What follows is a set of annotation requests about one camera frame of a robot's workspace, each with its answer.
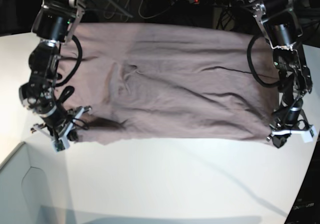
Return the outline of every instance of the white table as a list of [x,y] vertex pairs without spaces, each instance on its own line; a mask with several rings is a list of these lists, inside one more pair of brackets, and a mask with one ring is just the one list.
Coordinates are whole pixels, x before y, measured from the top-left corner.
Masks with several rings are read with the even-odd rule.
[[[28,81],[27,59],[38,42],[33,34],[0,38],[1,74],[7,75],[0,79],[0,92],[6,98],[0,103],[4,116],[0,163],[35,122],[20,105],[18,88]],[[320,50],[305,47],[305,54],[315,86],[303,99],[304,110],[319,130]],[[282,224],[306,174],[316,138],[305,144],[293,136],[281,149],[220,139],[80,143],[58,154],[40,134],[25,141],[31,166],[47,176],[46,181],[37,175],[32,178],[43,183],[50,195],[40,201],[47,213],[66,223],[100,218],[104,222],[90,223]]]

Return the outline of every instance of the table surface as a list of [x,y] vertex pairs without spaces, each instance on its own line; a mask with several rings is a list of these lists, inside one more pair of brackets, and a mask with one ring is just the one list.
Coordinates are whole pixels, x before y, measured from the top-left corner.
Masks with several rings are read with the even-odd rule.
[[[30,126],[38,120],[38,117],[32,116],[21,106],[18,97],[19,86],[29,79],[28,57],[38,42],[39,39],[34,34],[0,38],[0,57],[2,60],[0,63],[0,93],[3,96],[3,101],[0,103],[2,115],[0,166],[15,150],[21,140],[30,135],[28,132]],[[306,95],[304,98],[304,110],[310,123],[314,124],[319,130],[320,80],[316,77],[320,76],[320,68],[318,67],[320,50],[305,46],[305,55],[315,86],[312,94]],[[45,139],[42,137],[37,140],[36,136],[34,136],[31,140],[35,143],[35,146],[37,146],[36,142],[38,142],[39,146],[47,144],[49,146],[50,144],[49,141],[43,143]],[[94,176],[94,173],[90,171],[91,168],[101,167],[101,163],[97,165],[96,161],[105,159],[108,159],[109,162],[111,161],[106,164],[107,167],[104,167],[106,168],[104,171],[112,172],[114,168],[121,168],[115,167],[119,163],[119,159],[116,156],[123,156],[134,145],[135,154],[139,157],[141,164],[139,174],[134,175],[132,170],[126,169],[122,170],[121,175],[135,179],[139,177],[147,178],[147,175],[150,175],[151,167],[145,165],[150,159],[154,160],[152,172],[161,172],[164,156],[166,156],[165,166],[170,169],[170,172],[160,173],[157,178],[159,180],[167,179],[169,182],[171,180],[169,185],[174,186],[176,189],[172,195],[163,193],[163,198],[165,199],[163,204],[166,203],[165,206],[157,206],[158,210],[156,211],[150,210],[145,206],[139,206],[141,200],[146,198],[145,201],[147,201],[149,197],[143,194],[137,197],[134,193],[137,191],[143,193],[145,191],[144,188],[147,188],[146,186],[136,186],[134,192],[126,193],[126,196],[117,195],[120,192],[120,190],[118,190],[119,192],[117,191],[119,187],[117,183],[120,181],[117,177],[124,178],[124,176],[117,176],[117,173],[114,177],[114,182],[101,185],[101,190],[115,188],[113,195],[108,196],[110,200],[105,200],[110,202],[110,214],[128,216],[130,213],[133,214],[132,211],[134,211],[136,216],[157,218],[259,216],[261,217],[260,221],[253,223],[284,223],[299,192],[315,144],[316,138],[313,143],[305,144],[300,136],[295,135],[281,149],[254,142],[220,139],[152,139],[124,141],[106,147],[81,143],[72,146],[70,150],[66,151],[65,155],[69,156],[69,159],[66,158],[66,168],[71,182],[80,178],[80,172],[72,171],[72,169],[76,168],[74,161],[77,158],[82,158],[86,162],[87,167],[81,167],[83,171],[88,171],[88,178],[104,178]],[[121,161],[124,162],[121,165],[122,167],[126,164],[130,166],[136,163],[136,160],[132,159],[131,156],[128,153],[128,156],[121,158]],[[181,171],[178,168],[180,165],[186,165],[189,170]],[[201,185],[197,182],[198,179],[203,180]],[[74,184],[76,186],[83,185],[84,188],[88,189],[88,194],[91,193],[90,187],[85,186],[87,183],[81,184],[77,182]],[[124,183],[121,189],[123,190],[126,187],[130,189],[131,185],[132,183]],[[161,190],[167,191],[167,189],[162,189],[159,186],[157,188],[159,188],[159,196],[162,195]],[[95,186],[95,189],[92,190],[92,195],[95,195],[96,189],[99,188]],[[74,200],[78,198],[77,196],[81,196],[81,192],[77,193],[77,190],[73,189],[72,192]],[[189,197],[190,195],[192,196],[190,201],[194,198],[194,204],[183,203],[185,202],[184,196],[186,193],[188,193]],[[182,202],[179,213],[174,211],[174,206],[168,205],[172,197]],[[137,200],[137,203],[134,203],[129,211],[127,208],[122,210],[121,206],[112,204],[113,202],[118,204],[126,202],[128,198],[131,198],[133,202]],[[84,200],[76,201],[75,207],[80,210],[89,208]]]

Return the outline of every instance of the black equipment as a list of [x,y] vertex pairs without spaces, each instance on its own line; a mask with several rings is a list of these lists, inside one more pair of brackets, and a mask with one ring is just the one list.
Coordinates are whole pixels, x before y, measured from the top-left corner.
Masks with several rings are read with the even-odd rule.
[[[57,86],[67,84],[76,72],[82,59],[80,42],[73,35],[86,7],[87,0],[43,0],[42,8],[36,18],[32,31],[40,37],[40,43],[29,59],[30,80],[21,86],[19,93],[22,104],[39,115],[45,122],[34,125],[33,131],[48,128],[56,151],[69,147],[68,140],[77,140],[81,115],[90,109],[79,107],[66,110],[63,102],[72,95],[74,88],[67,86],[59,99],[54,96]],[[124,15],[132,17],[113,0],[107,0]],[[301,44],[302,29],[293,9],[294,0],[249,0],[241,8],[252,12],[262,32],[254,36],[249,44],[247,59],[254,78],[266,88],[278,88],[283,93],[279,108],[272,113],[271,134],[267,137],[274,146],[282,147],[293,133],[301,134],[305,142],[312,141],[315,128],[310,125],[303,111],[303,96],[312,91],[312,80]],[[279,72],[279,81],[263,82],[255,72],[251,60],[251,49],[259,37],[264,37],[273,49],[274,65]],[[74,70],[61,81],[57,73],[60,48],[73,40],[78,49]]]

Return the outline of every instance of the cloth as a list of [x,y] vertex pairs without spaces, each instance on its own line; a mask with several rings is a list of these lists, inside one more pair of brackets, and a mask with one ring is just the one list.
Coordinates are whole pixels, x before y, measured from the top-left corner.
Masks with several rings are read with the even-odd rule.
[[[276,88],[260,86],[247,63],[251,36],[154,24],[81,24],[83,61],[67,85],[64,106],[92,106],[79,141],[108,144],[131,138],[224,138],[266,142]],[[76,57],[74,43],[61,54]],[[266,82],[278,74],[264,39],[252,50]],[[64,77],[75,61],[60,61]],[[55,91],[58,97],[64,87]]]

